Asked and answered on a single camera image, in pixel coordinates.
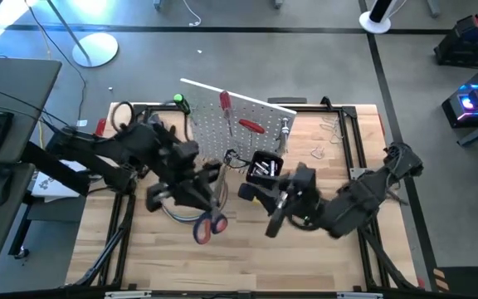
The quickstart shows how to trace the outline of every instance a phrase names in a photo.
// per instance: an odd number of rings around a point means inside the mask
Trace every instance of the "white stand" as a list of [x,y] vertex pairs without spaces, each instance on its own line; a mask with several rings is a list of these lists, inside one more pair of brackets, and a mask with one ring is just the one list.
[[361,27],[364,30],[373,34],[385,33],[390,29],[391,26],[391,22],[388,17],[385,17],[381,22],[374,22],[370,20],[370,12],[363,12],[361,17],[359,17],[358,22],[361,24]]
[[72,54],[76,63],[84,67],[96,67],[102,66],[114,59],[119,50],[115,37],[107,33],[94,33],[79,40],[52,1],[47,0],[47,3],[75,42]]

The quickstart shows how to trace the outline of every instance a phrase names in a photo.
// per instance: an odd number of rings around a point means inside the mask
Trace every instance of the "gray floor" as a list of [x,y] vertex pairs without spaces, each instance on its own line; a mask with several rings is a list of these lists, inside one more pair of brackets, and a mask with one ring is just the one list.
[[[161,13],[154,11],[149,0],[132,0],[130,4],[97,1],[108,5],[101,10],[97,4],[93,11],[83,6],[86,2],[90,1],[55,1],[69,23],[186,26],[195,21],[178,1],[166,1]],[[286,0],[280,12],[273,11],[268,0],[190,2],[205,26],[359,27],[356,0]],[[426,1],[409,0],[393,17],[393,27],[451,28],[456,20],[478,13],[478,1],[439,3],[442,15],[432,19]],[[57,23],[45,2],[39,2],[35,9],[42,22]],[[27,12],[16,23],[32,24],[32,19]],[[97,69],[80,68],[88,83],[83,118],[89,125],[84,130],[95,129],[111,101],[160,101],[177,92],[189,94],[189,87],[180,83],[180,78],[258,99],[305,96],[317,102],[329,96],[335,103],[375,104],[388,129],[365,35],[112,34],[120,45],[115,60]],[[62,51],[71,53],[73,43],[65,32],[50,35]],[[440,110],[441,102],[476,70],[437,66],[432,48],[440,40],[440,36],[377,37],[403,138],[425,164],[416,184],[438,266],[478,266],[478,144],[469,149],[458,147],[456,133]],[[53,59],[63,61],[51,48]],[[39,32],[4,32],[0,54],[46,58]],[[108,91],[108,87],[114,87],[114,91]],[[80,89],[78,75],[65,63],[47,109],[74,123]],[[387,140],[391,140],[389,129]],[[403,215],[418,276],[425,279],[411,211],[404,208]],[[76,223],[34,223],[26,240],[32,250],[30,258],[26,262],[5,255],[0,258],[0,292],[61,285],[77,228]]]

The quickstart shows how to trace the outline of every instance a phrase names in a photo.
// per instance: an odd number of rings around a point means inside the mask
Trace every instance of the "wooden tabletop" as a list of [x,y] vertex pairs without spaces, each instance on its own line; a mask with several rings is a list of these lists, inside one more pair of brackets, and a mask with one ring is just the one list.
[[[385,142],[377,108],[356,105],[356,109],[368,167],[379,168],[383,165]],[[180,112],[159,114],[166,125],[182,128]],[[336,114],[328,113],[298,113],[290,132],[289,153],[283,157],[286,171],[294,171],[300,161],[316,168],[317,187],[326,199],[334,197],[335,190],[348,181],[343,146],[329,131],[335,117]],[[116,123],[128,119],[129,111],[119,108]],[[105,137],[113,134],[108,124]],[[357,164],[354,138],[349,138]],[[324,148],[323,159],[311,156],[316,147]],[[323,230],[308,233],[285,223],[277,238],[265,237],[269,218],[264,208],[237,197],[243,174],[227,172],[229,191],[224,212],[228,228],[203,246],[193,241],[191,225],[176,223],[162,211],[147,211],[145,190],[156,181],[156,176],[149,174],[138,185],[124,270],[125,287],[137,283],[138,289],[176,291],[350,291],[352,286],[365,286],[356,232],[334,240]],[[166,204],[175,212],[196,214],[173,207],[171,200]],[[108,191],[88,197],[66,282],[82,277],[99,256],[105,245],[113,201],[114,194]],[[406,279],[416,284],[399,204],[385,201],[378,222],[385,251]],[[379,282],[376,258],[369,251],[373,274]],[[114,256],[110,279],[116,262]]]

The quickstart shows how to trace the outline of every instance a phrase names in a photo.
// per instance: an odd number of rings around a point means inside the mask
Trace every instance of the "white cord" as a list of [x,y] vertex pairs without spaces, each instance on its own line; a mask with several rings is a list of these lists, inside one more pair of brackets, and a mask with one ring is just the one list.
[[183,3],[186,5],[186,7],[190,11],[190,13],[193,16],[197,17],[197,19],[198,19],[198,21],[196,21],[195,23],[189,23],[189,26],[190,27],[196,27],[196,26],[200,25],[200,23],[202,23],[202,19],[189,7],[189,4],[186,0],[183,0]]
[[395,11],[393,11],[392,13],[390,13],[390,15],[388,15],[388,18],[390,18],[391,16],[393,16],[396,12],[398,12],[402,7],[403,5],[405,5],[405,3],[407,3],[407,0],[403,1],[402,5],[398,6],[398,8],[396,8]]

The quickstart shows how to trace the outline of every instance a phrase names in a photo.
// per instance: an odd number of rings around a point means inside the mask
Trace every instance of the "desk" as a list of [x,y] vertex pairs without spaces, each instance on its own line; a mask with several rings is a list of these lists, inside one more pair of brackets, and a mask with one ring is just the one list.
[[[375,105],[356,108],[368,166],[378,168],[383,165],[385,143],[377,109]],[[126,111],[119,108],[117,123],[128,120]],[[159,114],[167,125],[182,128],[183,116],[179,112]],[[336,115],[298,113],[290,133],[289,153],[284,156],[284,168],[294,171],[299,161],[315,167],[317,187],[324,197],[330,198],[347,182],[347,169],[342,145],[331,144],[329,132],[319,126],[322,117],[334,119]],[[107,125],[105,136],[113,133]],[[310,155],[317,146],[324,147],[323,159]],[[156,182],[156,177],[149,174],[140,181],[123,287],[137,283],[138,289],[218,292],[350,291],[352,286],[364,286],[356,232],[333,240],[326,232],[301,232],[285,224],[277,238],[267,238],[264,232],[269,219],[265,210],[237,197],[242,181],[244,175],[228,171],[230,191],[224,211],[229,225],[204,246],[193,241],[191,226],[175,223],[161,211],[147,211],[145,190]],[[108,192],[87,199],[66,282],[82,277],[99,256],[105,245],[113,201],[114,195]],[[378,221],[387,254],[408,281],[417,284],[399,204],[386,201]],[[370,259],[374,264],[373,253]],[[111,262],[110,278],[117,262],[115,255]],[[373,270],[378,277],[375,265]]]
[[[0,91],[43,109],[60,68],[59,61],[0,58]],[[41,113],[1,94],[0,107],[30,115],[14,113],[12,127],[0,149],[0,168],[2,168],[21,159]],[[19,164],[14,169],[11,197],[0,207],[0,252],[31,181],[33,166]]]

